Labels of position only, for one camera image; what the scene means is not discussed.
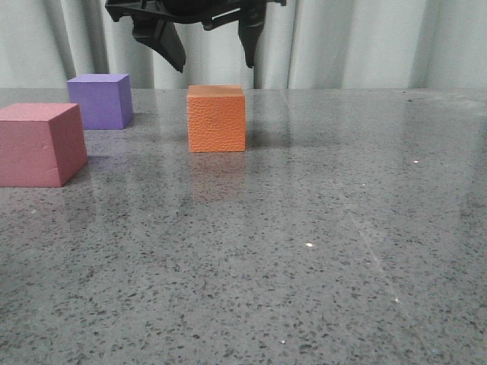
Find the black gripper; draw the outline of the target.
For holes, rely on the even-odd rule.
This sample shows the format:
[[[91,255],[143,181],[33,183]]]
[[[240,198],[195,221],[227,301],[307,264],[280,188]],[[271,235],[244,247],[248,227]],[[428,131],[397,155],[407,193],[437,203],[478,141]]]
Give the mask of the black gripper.
[[[173,23],[202,24],[214,30],[238,21],[238,36],[248,68],[255,65],[259,37],[266,21],[267,1],[107,1],[113,21],[130,17],[134,39],[154,50],[178,72],[183,72],[186,52]]]

